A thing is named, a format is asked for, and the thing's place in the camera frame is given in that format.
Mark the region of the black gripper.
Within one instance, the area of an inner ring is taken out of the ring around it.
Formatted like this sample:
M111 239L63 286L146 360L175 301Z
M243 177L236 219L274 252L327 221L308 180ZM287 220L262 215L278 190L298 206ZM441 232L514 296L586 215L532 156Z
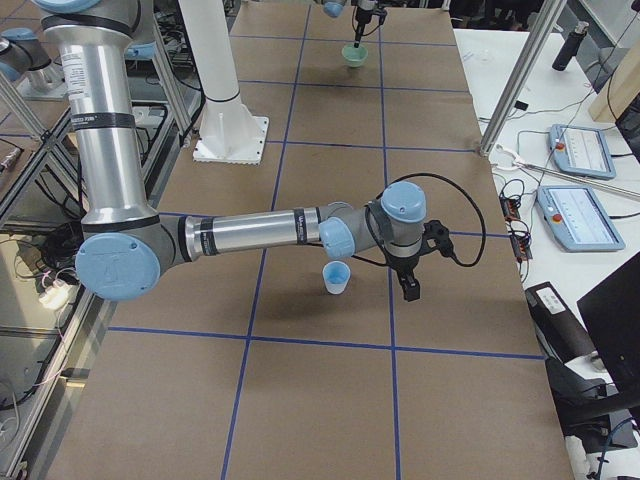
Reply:
M414 274L421 256L435 251L445 258L453 256L453 242L449 237L449 229L439 220L423 223L412 232L412 237L401 242L386 241L384 249L387 264L396 274L405 301L421 298L421 285Z
M355 29L354 47L359 48L366 26L373 17L378 18L378 25L382 26L386 20L386 5L378 0L353 0L353 22Z

